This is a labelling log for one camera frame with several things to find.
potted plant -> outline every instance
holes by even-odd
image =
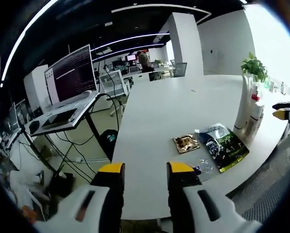
[[[241,66],[243,74],[252,74],[255,82],[264,83],[268,77],[266,67],[251,52]]]

person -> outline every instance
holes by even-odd
[[[136,53],[136,56],[138,57],[139,62],[142,65],[142,73],[154,71],[154,68],[151,67],[149,64],[149,57],[146,53],[138,51]]]
[[[98,78],[100,76],[100,73],[98,72],[97,68],[95,68],[95,78]]]

